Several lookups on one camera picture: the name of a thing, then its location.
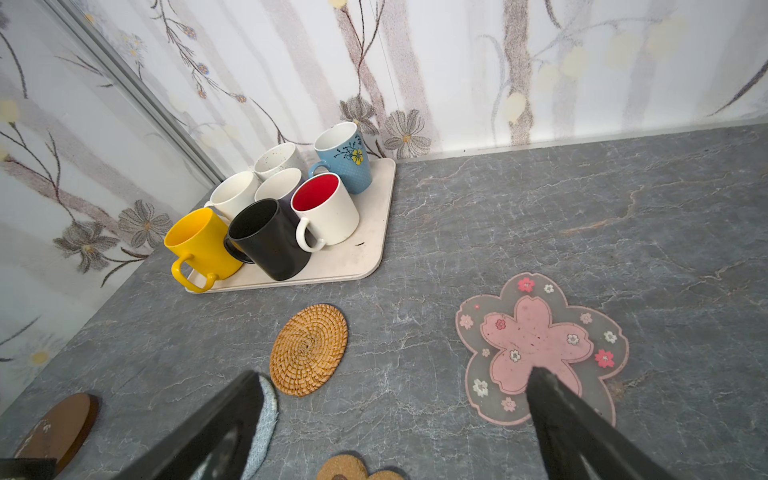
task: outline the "mug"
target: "mug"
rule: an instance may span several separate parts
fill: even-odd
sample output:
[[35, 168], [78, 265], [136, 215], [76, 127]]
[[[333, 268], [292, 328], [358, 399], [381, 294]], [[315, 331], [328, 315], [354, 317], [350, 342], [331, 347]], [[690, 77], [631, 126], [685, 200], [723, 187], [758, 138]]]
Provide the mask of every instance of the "mug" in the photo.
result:
[[270, 148], [253, 164], [253, 171], [262, 181], [287, 168], [298, 168], [302, 174], [306, 173], [306, 162], [296, 145], [290, 142]]
[[243, 208], [253, 203], [253, 195], [261, 185], [250, 170], [234, 174], [216, 187], [205, 207], [216, 207], [228, 220], [232, 220]]
[[240, 212], [223, 242], [230, 255], [257, 263], [273, 280], [288, 280], [310, 261], [296, 243], [296, 229], [273, 198], [259, 200]]
[[[320, 174], [304, 182], [293, 194], [291, 208], [301, 219], [296, 242], [307, 252], [343, 242], [360, 223], [360, 214], [337, 174]], [[307, 228], [317, 239], [314, 247], [304, 240]]]
[[267, 178], [261, 184], [259, 190], [256, 190], [256, 195], [253, 196], [253, 199], [259, 201], [265, 198], [274, 198], [280, 203], [281, 210], [285, 212], [293, 226], [298, 227], [299, 217], [291, 209], [290, 199], [293, 197], [296, 189], [299, 188], [299, 185], [303, 184], [305, 180], [306, 178], [301, 170], [298, 168], [287, 168]]
[[[223, 246], [227, 225], [210, 208], [200, 208], [187, 214], [173, 225], [163, 243], [179, 258], [170, 268], [174, 278], [195, 293], [207, 292], [216, 280], [224, 280], [237, 272], [243, 262], [235, 260]], [[206, 277], [203, 288], [198, 287], [181, 272], [187, 262]]]
[[339, 175], [344, 187], [353, 195], [361, 194], [371, 184], [366, 146], [354, 122], [346, 121], [324, 131], [315, 140], [315, 151], [320, 162], [310, 168], [310, 177], [315, 174], [315, 169], [325, 167]]

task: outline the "white tray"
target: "white tray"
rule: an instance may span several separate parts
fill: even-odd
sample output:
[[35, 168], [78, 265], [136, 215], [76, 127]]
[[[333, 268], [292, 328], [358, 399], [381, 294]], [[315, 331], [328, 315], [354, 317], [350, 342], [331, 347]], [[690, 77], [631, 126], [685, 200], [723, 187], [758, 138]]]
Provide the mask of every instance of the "white tray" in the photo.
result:
[[[258, 265], [246, 263], [233, 276], [217, 281], [207, 293], [358, 280], [373, 273], [384, 254], [395, 161], [382, 158], [370, 160], [370, 164], [373, 182], [360, 195], [352, 195], [360, 212], [360, 224], [350, 238], [313, 253], [304, 269], [288, 280], [272, 280]], [[198, 272], [193, 271], [188, 278], [195, 285], [205, 284], [205, 278]]]

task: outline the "cherry blossom coaster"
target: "cherry blossom coaster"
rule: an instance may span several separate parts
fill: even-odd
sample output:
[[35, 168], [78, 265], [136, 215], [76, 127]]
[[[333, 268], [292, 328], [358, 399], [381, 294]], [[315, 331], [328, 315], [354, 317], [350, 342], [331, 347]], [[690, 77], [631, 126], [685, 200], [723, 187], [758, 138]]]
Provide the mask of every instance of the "cherry blossom coaster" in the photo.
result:
[[525, 389], [534, 366], [550, 369], [616, 425], [604, 380], [624, 368], [629, 342], [615, 321], [569, 306], [560, 287], [539, 273], [520, 273], [502, 295], [477, 295], [456, 313], [456, 330], [472, 351], [465, 385], [469, 403], [498, 425], [531, 418]]

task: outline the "mug rim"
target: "mug rim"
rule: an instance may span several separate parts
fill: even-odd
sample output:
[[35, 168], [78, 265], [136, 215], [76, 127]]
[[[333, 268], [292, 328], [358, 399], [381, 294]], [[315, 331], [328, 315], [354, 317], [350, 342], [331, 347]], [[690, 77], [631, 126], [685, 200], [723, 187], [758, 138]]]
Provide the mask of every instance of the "mug rim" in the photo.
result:
[[[298, 194], [298, 193], [301, 191], [301, 189], [302, 189], [302, 188], [304, 188], [304, 186], [305, 186], [305, 185], [307, 185], [309, 182], [311, 182], [312, 180], [315, 180], [316, 178], [325, 177], [326, 175], [333, 175], [334, 177], [336, 177], [336, 180], [339, 182], [338, 184], [336, 184], [336, 189], [333, 191], [333, 193], [332, 193], [332, 194], [330, 194], [330, 195], [328, 196], [328, 198], [326, 198], [325, 200], [323, 200], [323, 202], [322, 202], [320, 205], [318, 205], [317, 207], [312, 207], [312, 208], [310, 208], [310, 209], [308, 209], [308, 210], [297, 210], [297, 209], [296, 209], [296, 208], [293, 206], [293, 200], [296, 198], [296, 195], [297, 195], [297, 194]], [[331, 199], [331, 197], [333, 197], [334, 195], [336, 195], [336, 192], [338, 192], [340, 188], [345, 188], [345, 187], [344, 187], [344, 183], [342, 183], [342, 181], [341, 181], [341, 177], [340, 177], [339, 175], [337, 175], [337, 174], [334, 174], [333, 172], [326, 172], [326, 173], [324, 173], [324, 174], [319, 174], [319, 175], [315, 175], [314, 177], [308, 178], [308, 179], [307, 179], [307, 180], [305, 180], [305, 181], [304, 181], [304, 182], [303, 182], [301, 185], [299, 185], [299, 187], [296, 189], [296, 191], [295, 191], [295, 192], [293, 192], [293, 195], [292, 195], [292, 196], [291, 196], [291, 198], [290, 198], [290, 207], [291, 207], [291, 210], [293, 210], [293, 211], [294, 211], [294, 212], [296, 212], [297, 214], [298, 214], [298, 213], [306, 214], [306, 213], [308, 213], [308, 212], [311, 212], [311, 211], [313, 211], [313, 210], [317, 210], [318, 208], [320, 208], [320, 207], [322, 207], [323, 205], [325, 205], [326, 203], [328, 203], [328, 200], [330, 200], [330, 199]]]
[[[281, 151], [284, 148], [289, 148], [290, 152], [289, 153], [280, 152], [281, 154], [283, 154], [283, 159], [280, 161], [280, 163], [278, 163], [278, 165], [271, 168], [267, 168], [266, 170], [259, 170], [259, 162], [266, 161], [266, 156], [268, 154], [273, 153], [275, 151]], [[296, 153], [296, 144], [294, 144], [293, 142], [287, 141], [287, 142], [283, 142], [282, 144], [277, 144], [274, 147], [262, 153], [261, 156], [257, 158], [255, 162], [253, 162], [253, 171], [259, 174], [265, 174], [267, 172], [270, 172], [278, 168], [280, 165], [286, 163], [295, 153]]]
[[[200, 216], [203, 216], [203, 215], [207, 215], [207, 216], [205, 218], [201, 219], [203, 223], [200, 226], [200, 228], [197, 229], [197, 231], [195, 233], [190, 235], [187, 239], [182, 240], [181, 242], [178, 242], [178, 243], [168, 243], [168, 237], [172, 233], [176, 234], [176, 233], [174, 233], [174, 229], [179, 230], [179, 229], [182, 228], [181, 225], [183, 225], [184, 223], [191, 222], [193, 219], [196, 219], [196, 217], [200, 217]], [[211, 219], [213, 217], [218, 218], [218, 215], [216, 215], [216, 213], [212, 209], [210, 209], [209, 207], [202, 207], [202, 208], [198, 208], [196, 210], [192, 210], [190, 213], [188, 213], [188, 214], [184, 215], [182, 218], [180, 218], [179, 221], [174, 223], [174, 225], [170, 228], [170, 230], [168, 230], [168, 233], [165, 234], [165, 238], [163, 239], [163, 245], [165, 245], [165, 247], [169, 248], [169, 249], [170, 248], [175, 248], [175, 247], [180, 247], [181, 245], [184, 245], [186, 242], [192, 240], [201, 231], [203, 231], [203, 229], [210, 223], [210, 221], [211, 221]]]
[[[256, 205], [259, 205], [259, 204], [264, 204], [264, 203], [269, 203], [270, 201], [272, 201], [272, 202], [274, 202], [274, 203], [275, 203], [275, 211], [274, 211], [274, 213], [272, 213], [272, 217], [270, 217], [270, 219], [269, 219], [269, 220], [267, 220], [266, 222], [264, 222], [264, 225], [262, 225], [261, 227], [259, 227], [259, 229], [258, 229], [258, 230], [256, 230], [255, 232], [253, 232], [253, 233], [249, 233], [249, 234], [248, 234], [248, 235], [246, 235], [245, 237], [233, 237], [233, 236], [232, 236], [232, 234], [231, 234], [232, 225], [235, 223], [235, 221], [237, 220], [237, 218], [238, 218], [240, 215], [242, 215], [243, 213], [245, 213], [245, 211], [246, 211], [246, 210], [248, 210], [248, 209], [250, 209], [250, 208], [254, 208]], [[243, 209], [240, 211], [240, 213], [238, 213], [238, 214], [235, 216], [235, 218], [233, 218], [233, 219], [232, 219], [232, 221], [230, 222], [230, 226], [227, 228], [227, 236], [228, 236], [230, 239], [232, 239], [233, 241], [236, 241], [236, 242], [239, 242], [239, 241], [242, 241], [242, 240], [246, 240], [246, 239], [248, 239], [248, 238], [251, 238], [251, 237], [253, 237], [254, 235], [258, 235], [258, 234], [259, 234], [259, 232], [260, 232], [261, 230], [264, 230], [264, 229], [266, 228], [266, 226], [267, 226], [267, 225], [269, 225], [270, 223], [272, 223], [272, 221], [273, 221], [273, 220], [275, 220], [275, 218], [276, 218], [278, 215], [280, 215], [280, 202], [278, 202], [278, 201], [277, 201], [277, 200], [275, 200], [274, 198], [263, 198], [263, 199], [261, 199], [261, 200], [259, 200], [259, 201], [257, 201], [257, 202], [253, 202], [251, 205], [248, 205], [247, 207], [243, 208]]]
[[[276, 183], [277, 182], [277, 180], [273, 180], [274, 178], [279, 178], [281, 175], [283, 177], [285, 177], [285, 176], [287, 176], [289, 174], [296, 175], [296, 172], [298, 172], [298, 175], [299, 175], [299, 177], [297, 179], [298, 181], [286, 193], [280, 195], [280, 198], [275, 198], [275, 197], [256, 198], [256, 196], [259, 194], [259, 191], [262, 188], [264, 188], [265, 185], [267, 185], [269, 182], [272, 182], [272, 183]], [[283, 198], [287, 197], [291, 193], [291, 191], [293, 189], [297, 189], [297, 188], [301, 187], [301, 185], [303, 184], [303, 182], [301, 181], [301, 176], [302, 175], [303, 175], [302, 171], [299, 170], [298, 168], [295, 168], [295, 167], [286, 168], [285, 170], [281, 170], [281, 171], [277, 172], [272, 177], [269, 177], [265, 181], [261, 182], [261, 185], [256, 190], [256, 193], [253, 194], [253, 201], [257, 202], [257, 201], [260, 201], [260, 200], [265, 200], [267, 198], [274, 198], [275, 200], [282, 200]]]
[[[226, 200], [222, 200], [222, 201], [215, 201], [214, 200], [214, 197], [219, 192], [219, 189], [224, 187], [227, 184], [227, 182], [229, 182], [231, 180], [232, 181], [231, 183], [234, 183], [234, 181], [235, 181], [235, 179], [237, 177], [244, 177], [246, 174], [250, 174], [250, 176], [251, 176], [251, 179], [250, 179], [251, 181], [248, 182], [248, 185], [246, 185], [245, 187], [241, 188], [236, 194], [232, 195], [231, 197], [227, 198]], [[258, 177], [251, 170], [245, 170], [245, 171], [242, 171], [242, 172], [237, 172], [236, 174], [232, 175], [231, 177], [228, 177], [226, 180], [224, 180], [223, 182], [218, 184], [216, 188], [214, 188], [214, 191], [212, 191], [210, 193], [210, 202], [213, 205], [223, 205], [223, 204], [225, 204], [226, 202], [228, 202], [230, 200], [234, 200], [238, 195], [241, 195], [245, 190], [248, 189], [248, 187], [250, 187], [253, 184], [253, 179], [257, 179], [258, 180]]]
[[[342, 140], [342, 141], [338, 141], [338, 142], [336, 142], [334, 145], [332, 145], [332, 146], [330, 146], [330, 147], [327, 147], [327, 148], [318, 148], [318, 147], [317, 147], [317, 142], [319, 142], [319, 141], [323, 140], [323, 137], [325, 137], [326, 135], [330, 135], [330, 133], [331, 133], [331, 132], [332, 132], [334, 129], [341, 129], [341, 128], [343, 128], [343, 127], [348, 127], [348, 126], [350, 126], [350, 125], [351, 125], [351, 126], [353, 126], [353, 127], [355, 128], [355, 130], [354, 130], [353, 132], [351, 132], [349, 135], [346, 135], [346, 137], [344, 138], [344, 140]], [[317, 136], [317, 138], [315, 139], [315, 143], [313, 143], [313, 145], [312, 145], [312, 146], [315, 148], [315, 150], [316, 150], [316, 151], [330, 151], [330, 150], [333, 150], [334, 148], [336, 148], [336, 147], [340, 146], [341, 144], [343, 144], [343, 143], [345, 143], [345, 142], [349, 141], [349, 139], [350, 139], [352, 136], [354, 136], [354, 134], [356, 134], [356, 133], [357, 133], [357, 124], [356, 124], [355, 122], [353, 122], [353, 121], [343, 121], [343, 122], [341, 122], [340, 124], [335, 124], [335, 125], [333, 125], [331, 128], [329, 128], [328, 130], [324, 131], [322, 134], [318, 135], [318, 136]]]

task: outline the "floral wallpaper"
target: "floral wallpaper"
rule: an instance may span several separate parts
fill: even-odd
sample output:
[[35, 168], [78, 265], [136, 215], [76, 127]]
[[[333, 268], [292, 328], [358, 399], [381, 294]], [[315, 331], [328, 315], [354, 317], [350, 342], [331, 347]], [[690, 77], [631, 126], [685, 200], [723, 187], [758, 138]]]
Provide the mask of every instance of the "floral wallpaper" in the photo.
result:
[[212, 184], [40, 5], [0, 40], [2, 412]]
[[373, 157], [768, 112], [763, 0], [75, 0], [226, 174], [355, 121]]

